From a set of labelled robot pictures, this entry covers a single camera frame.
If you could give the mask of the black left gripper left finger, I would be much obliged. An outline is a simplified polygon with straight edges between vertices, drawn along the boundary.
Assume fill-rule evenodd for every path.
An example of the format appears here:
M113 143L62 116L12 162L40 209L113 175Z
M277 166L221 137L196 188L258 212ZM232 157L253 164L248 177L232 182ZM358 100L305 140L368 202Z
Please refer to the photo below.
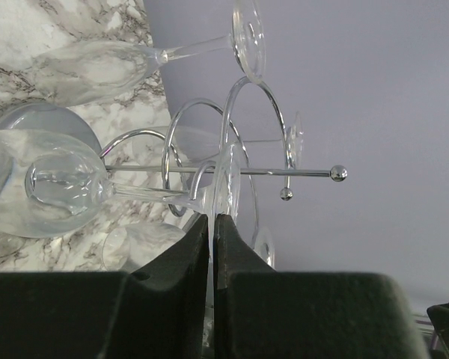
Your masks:
M0 273L0 358L199 358L207 218L133 273Z

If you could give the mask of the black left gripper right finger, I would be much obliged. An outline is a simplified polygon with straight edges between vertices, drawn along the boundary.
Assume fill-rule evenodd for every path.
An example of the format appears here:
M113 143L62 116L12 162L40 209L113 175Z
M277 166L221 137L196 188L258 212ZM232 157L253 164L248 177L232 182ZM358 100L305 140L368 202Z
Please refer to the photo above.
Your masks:
M428 358L408 302L389 276L283 272L220 215L214 236L218 358Z

